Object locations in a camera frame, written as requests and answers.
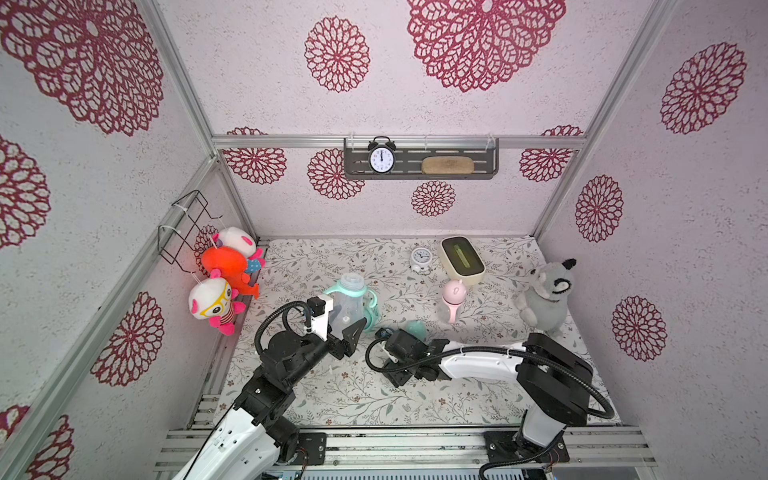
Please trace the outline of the pink bear cap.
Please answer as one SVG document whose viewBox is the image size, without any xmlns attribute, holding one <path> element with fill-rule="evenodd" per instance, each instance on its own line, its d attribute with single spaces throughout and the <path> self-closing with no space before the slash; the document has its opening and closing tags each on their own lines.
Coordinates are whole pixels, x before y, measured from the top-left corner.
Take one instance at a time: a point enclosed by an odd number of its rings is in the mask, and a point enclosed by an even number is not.
<svg viewBox="0 0 768 480">
<path fill-rule="evenodd" d="M 448 305 L 462 305 L 467 297 L 468 287 L 461 279 L 448 281 L 442 290 L 442 299 Z"/>
</svg>

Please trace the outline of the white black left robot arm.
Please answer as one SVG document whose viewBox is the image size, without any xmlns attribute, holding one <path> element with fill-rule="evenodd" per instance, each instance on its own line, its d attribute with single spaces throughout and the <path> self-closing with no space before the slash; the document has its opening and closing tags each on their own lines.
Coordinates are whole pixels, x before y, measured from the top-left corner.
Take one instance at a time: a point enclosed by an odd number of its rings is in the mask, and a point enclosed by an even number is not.
<svg viewBox="0 0 768 480">
<path fill-rule="evenodd" d="M 285 412 L 296 399 L 295 385 L 326 356 L 351 356 L 365 327 L 364 319 L 351 323 L 341 338 L 289 330 L 273 335 L 260 353 L 261 365 L 176 477 L 256 479 L 274 464 L 291 460 L 299 428 Z"/>
</svg>

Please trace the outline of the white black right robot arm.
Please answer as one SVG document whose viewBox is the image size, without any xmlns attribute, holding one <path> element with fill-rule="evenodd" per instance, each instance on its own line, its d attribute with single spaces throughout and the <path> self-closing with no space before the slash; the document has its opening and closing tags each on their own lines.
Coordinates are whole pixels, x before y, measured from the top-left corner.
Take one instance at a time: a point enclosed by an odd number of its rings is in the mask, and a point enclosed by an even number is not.
<svg viewBox="0 0 768 480">
<path fill-rule="evenodd" d="M 592 367 L 545 334 L 532 333 L 512 346 L 481 346 L 447 339 L 427 343 L 403 329 L 381 328 L 372 346 L 382 347 L 388 360 L 374 365 L 368 347 L 366 364 L 395 387 L 411 379 L 465 378 L 519 385 L 533 401 L 512 437 L 521 449 L 541 450 L 566 428 L 585 426 L 591 416 Z"/>
</svg>

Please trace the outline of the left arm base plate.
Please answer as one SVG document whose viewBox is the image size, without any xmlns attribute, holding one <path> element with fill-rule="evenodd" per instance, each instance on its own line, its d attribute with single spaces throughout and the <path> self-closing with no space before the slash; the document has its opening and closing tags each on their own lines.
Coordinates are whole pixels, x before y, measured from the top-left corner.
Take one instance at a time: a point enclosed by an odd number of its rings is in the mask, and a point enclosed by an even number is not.
<svg viewBox="0 0 768 480">
<path fill-rule="evenodd" d="M 279 462 L 292 466 L 320 466 L 325 463 L 328 436 L 325 432 L 299 431 L 283 445 Z"/>
</svg>

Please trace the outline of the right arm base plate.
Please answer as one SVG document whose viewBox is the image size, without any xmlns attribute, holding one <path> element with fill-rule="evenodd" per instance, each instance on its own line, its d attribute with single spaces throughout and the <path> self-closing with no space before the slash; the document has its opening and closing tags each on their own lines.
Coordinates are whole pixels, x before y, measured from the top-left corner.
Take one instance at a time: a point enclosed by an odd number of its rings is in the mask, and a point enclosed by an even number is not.
<svg viewBox="0 0 768 480">
<path fill-rule="evenodd" d="M 544 446 L 526 440 L 520 431 L 500 430 L 483 433 L 490 463 L 517 465 L 524 459 L 541 464 L 567 463 L 570 455 L 565 445 L 565 431 L 545 443 Z"/>
</svg>

